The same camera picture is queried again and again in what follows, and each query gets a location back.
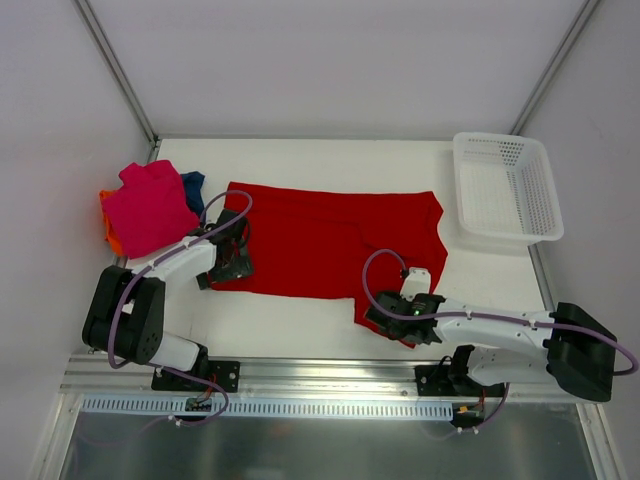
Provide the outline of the red t shirt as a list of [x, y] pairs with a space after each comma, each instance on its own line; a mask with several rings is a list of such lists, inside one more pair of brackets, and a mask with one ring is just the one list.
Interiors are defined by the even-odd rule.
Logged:
[[330, 193], [239, 182], [229, 188], [223, 210], [248, 212], [254, 274], [214, 290], [350, 298], [355, 323], [384, 336], [365, 318], [368, 297], [399, 293], [408, 267], [430, 272], [432, 293], [444, 271], [444, 209], [431, 191]]

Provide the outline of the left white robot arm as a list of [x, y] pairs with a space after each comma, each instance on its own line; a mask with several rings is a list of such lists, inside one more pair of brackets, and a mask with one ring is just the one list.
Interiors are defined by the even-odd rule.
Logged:
[[204, 291], [251, 276], [250, 234], [249, 220], [225, 209], [217, 222], [196, 228], [144, 265], [106, 268], [82, 329], [83, 343], [114, 360], [170, 369], [188, 390], [214, 380], [207, 348], [165, 331], [165, 304], [189, 282]]

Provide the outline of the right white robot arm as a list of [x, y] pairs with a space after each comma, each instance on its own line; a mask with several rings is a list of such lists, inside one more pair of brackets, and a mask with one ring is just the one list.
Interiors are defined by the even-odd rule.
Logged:
[[375, 300], [365, 317], [389, 339], [456, 344], [447, 381], [459, 395], [504, 383], [556, 383], [583, 400], [611, 398], [617, 339], [575, 304], [509, 313], [427, 293], [386, 291]]

